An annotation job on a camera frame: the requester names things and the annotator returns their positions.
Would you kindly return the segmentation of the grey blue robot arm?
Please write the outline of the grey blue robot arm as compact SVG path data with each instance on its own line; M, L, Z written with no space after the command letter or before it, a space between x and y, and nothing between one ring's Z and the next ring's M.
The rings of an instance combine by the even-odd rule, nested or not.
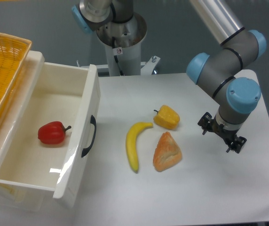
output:
M261 89L254 80L236 74L265 52L266 39L256 30L246 30L222 0L193 0L191 5L222 47L214 56L196 55L186 69L188 77L219 105L215 116L205 113L198 124L239 153L246 139L237 132L256 108ZM105 46L111 76L143 73L141 42L147 25L134 12L131 0L82 0L71 11L81 30L96 32Z

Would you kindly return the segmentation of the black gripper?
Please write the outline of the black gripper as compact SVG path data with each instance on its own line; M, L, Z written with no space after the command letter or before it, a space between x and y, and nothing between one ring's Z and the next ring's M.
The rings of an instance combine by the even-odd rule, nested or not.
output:
M202 134L205 135L207 132L213 132L221 137L228 146L226 152L234 151L240 153L243 146L246 144L247 139L245 137L237 137L237 130L227 130L223 124L218 124L216 120L212 120L212 116L209 112L206 112L198 121L198 126L203 130Z

